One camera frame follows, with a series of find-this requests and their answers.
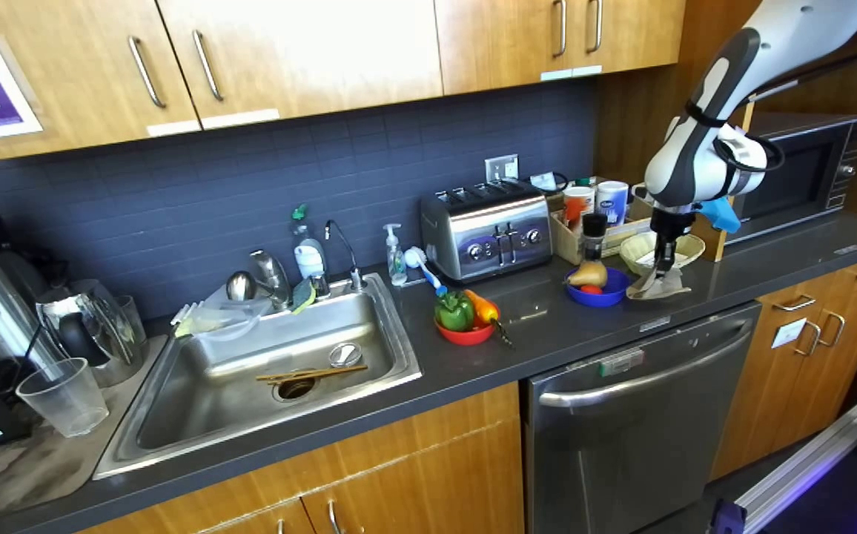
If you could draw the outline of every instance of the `lower cabinet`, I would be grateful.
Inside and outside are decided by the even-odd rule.
[[[766,293],[760,303],[712,478],[832,423],[857,374],[857,263]]]
[[[518,534],[518,392],[500,386],[89,532]]]

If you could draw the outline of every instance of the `stainless steel dishwasher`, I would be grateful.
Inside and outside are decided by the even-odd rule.
[[[696,501],[755,309],[528,379],[528,532],[629,534]]]

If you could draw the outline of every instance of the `toaster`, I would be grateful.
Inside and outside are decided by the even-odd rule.
[[[424,195],[422,237],[429,263],[454,281],[512,274],[551,256],[545,195],[509,180]]]

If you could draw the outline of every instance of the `stainless steel sink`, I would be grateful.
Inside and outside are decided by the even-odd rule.
[[[282,386],[266,374],[365,366]],[[376,274],[303,311],[172,337],[103,452],[94,480],[419,379],[396,305]]]

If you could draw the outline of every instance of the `backsplash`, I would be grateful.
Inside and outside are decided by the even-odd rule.
[[[174,315],[250,266],[284,257],[288,214],[334,220],[361,266],[384,257],[383,223],[419,244],[419,195],[484,180],[484,158],[518,153],[521,176],[583,176],[592,162],[591,81],[463,96],[0,162],[11,237]],[[341,245],[331,269],[343,274]]]

